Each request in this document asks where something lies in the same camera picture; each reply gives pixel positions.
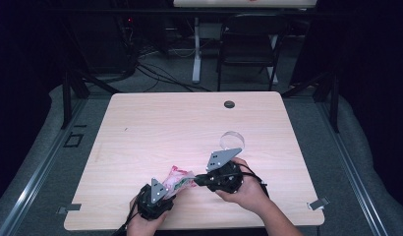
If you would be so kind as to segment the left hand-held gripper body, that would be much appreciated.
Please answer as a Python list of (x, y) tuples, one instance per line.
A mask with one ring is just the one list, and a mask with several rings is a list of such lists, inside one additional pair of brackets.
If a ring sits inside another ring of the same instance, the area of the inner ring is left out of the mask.
[(154, 220), (173, 206), (173, 197), (167, 197), (167, 188), (155, 178), (142, 187), (138, 196), (138, 213), (146, 220)]

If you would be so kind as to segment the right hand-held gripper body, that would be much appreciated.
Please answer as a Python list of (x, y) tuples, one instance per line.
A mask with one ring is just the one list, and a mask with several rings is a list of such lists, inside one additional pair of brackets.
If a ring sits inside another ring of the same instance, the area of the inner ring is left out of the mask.
[(242, 171), (233, 161), (242, 149), (240, 147), (214, 151), (206, 166), (208, 184), (211, 192), (217, 190), (235, 193), (243, 183)]

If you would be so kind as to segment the clear pink printed plastic bag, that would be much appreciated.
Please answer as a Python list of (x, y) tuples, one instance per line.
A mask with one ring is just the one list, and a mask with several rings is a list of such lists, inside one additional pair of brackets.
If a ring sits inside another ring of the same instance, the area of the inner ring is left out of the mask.
[(168, 200), (185, 189), (196, 187), (197, 184), (195, 183), (195, 174), (192, 171), (186, 171), (173, 165), (162, 185), (167, 190), (164, 199)]

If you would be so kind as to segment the person's left hand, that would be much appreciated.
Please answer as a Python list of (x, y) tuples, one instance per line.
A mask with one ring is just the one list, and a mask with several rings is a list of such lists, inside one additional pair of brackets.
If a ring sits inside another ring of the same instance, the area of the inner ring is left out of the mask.
[(130, 209), (132, 210), (132, 219), (127, 225), (127, 236), (154, 236), (157, 229), (163, 224), (168, 212), (163, 212), (157, 219), (147, 220), (142, 218), (135, 206), (137, 197), (130, 201)]

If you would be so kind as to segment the person's right hand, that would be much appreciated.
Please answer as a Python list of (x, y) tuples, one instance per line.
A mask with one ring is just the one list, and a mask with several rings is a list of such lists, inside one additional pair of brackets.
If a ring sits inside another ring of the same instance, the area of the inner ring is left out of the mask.
[(243, 183), (236, 193), (230, 194), (217, 190), (216, 194), (225, 202), (237, 204), (246, 210), (260, 214), (261, 209), (269, 202), (269, 197), (244, 159), (234, 157), (232, 161), (241, 168)]

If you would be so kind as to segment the grey metal table clip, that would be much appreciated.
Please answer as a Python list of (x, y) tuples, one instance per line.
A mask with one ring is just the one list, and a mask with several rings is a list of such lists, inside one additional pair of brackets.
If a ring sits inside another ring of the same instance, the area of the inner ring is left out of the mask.
[(314, 202), (307, 203), (307, 206), (311, 210), (317, 210), (317, 209), (324, 209), (325, 206), (329, 204), (329, 199), (327, 197), (323, 197), (320, 199), (317, 199)]
[(67, 214), (69, 211), (78, 211), (81, 209), (81, 204), (69, 204), (66, 206), (59, 206), (57, 209), (58, 214)]

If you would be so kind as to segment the black metal stand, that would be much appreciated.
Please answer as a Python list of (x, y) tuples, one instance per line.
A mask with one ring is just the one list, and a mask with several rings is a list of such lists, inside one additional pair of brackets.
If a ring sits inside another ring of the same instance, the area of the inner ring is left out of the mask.
[(317, 87), (313, 93), (314, 102), (325, 102), (329, 98), (328, 121), (333, 131), (338, 133), (339, 79), (335, 72), (323, 72), (306, 82), (290, 88), (283, 92), (281, 96), (285, 98), (294, 96), (310, 86)]
[(73, 91), (80, 99), (87, 99), (90, 96), (90, 91), (86, 87), (86, 82), (90, 82), (111, 94), (120, 92), (118, 89), (113, 88), (85, 71), (68, 68), (62, 82), (64, 111), (62, 129), (68, 127), (73, 117), (71, 92)]

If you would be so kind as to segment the black folding chair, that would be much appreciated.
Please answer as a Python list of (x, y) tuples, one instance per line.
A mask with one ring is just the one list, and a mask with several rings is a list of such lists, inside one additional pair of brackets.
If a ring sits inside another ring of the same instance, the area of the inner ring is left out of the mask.
[(272, 89), (283, 38), (289, 20), (280, 15), (238, 14), (229, 17), (220, 30), (217, 58), (217, 90), (221, 90), (222, 67), (271, 68), (268, 89)]

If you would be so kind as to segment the dark equipment cabinet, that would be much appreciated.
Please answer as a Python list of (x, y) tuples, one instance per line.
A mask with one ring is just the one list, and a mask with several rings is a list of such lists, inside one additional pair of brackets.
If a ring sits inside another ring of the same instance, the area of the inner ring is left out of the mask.
[(134, 58), (116, 17), (76, 15), (70, 18), (70, 22), (87, 67), (93, 74), (134, 71)]

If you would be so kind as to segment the light desk with white legs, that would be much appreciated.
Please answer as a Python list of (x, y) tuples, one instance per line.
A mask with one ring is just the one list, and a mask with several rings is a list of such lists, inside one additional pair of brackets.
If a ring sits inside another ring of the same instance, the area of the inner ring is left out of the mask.
[[(173, 6), (186, 10), (198, 9), (313, 9), (318, 0), (173, 0)], [(201, 81), (202, 55), (200, 38), (200, 17), (194, 17), (195, 56), (192, 82)]]

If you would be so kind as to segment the aluminium floor rail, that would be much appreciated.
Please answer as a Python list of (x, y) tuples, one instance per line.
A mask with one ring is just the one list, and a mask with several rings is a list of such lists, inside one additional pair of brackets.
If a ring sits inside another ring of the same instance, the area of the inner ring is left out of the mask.
[(0, 236), (14, 236), (30, 205), (47, 178), (57, 153), (69, 137), (87, 100), (75, 102), (72, 118), (65, 129), (63, 104), (53, 101), (51, 109), (14, 179), (0, 198)]
[(374, 202), (365, 187), (361, 175), (357, 170), (350, 153), (347, 150), (341, 136), (336, 133), (329, 121), (329, 111), (324, 103), (317, 103), (317, 110), (323, 119), (323, 123), (334, 140), (337, 150), (340, 153), (340, 162), (345, 175), (350, 183), (360, 209), (364, 214), (370, 230), (374, 236), (389, 236), (388, 232), (374, 207)]

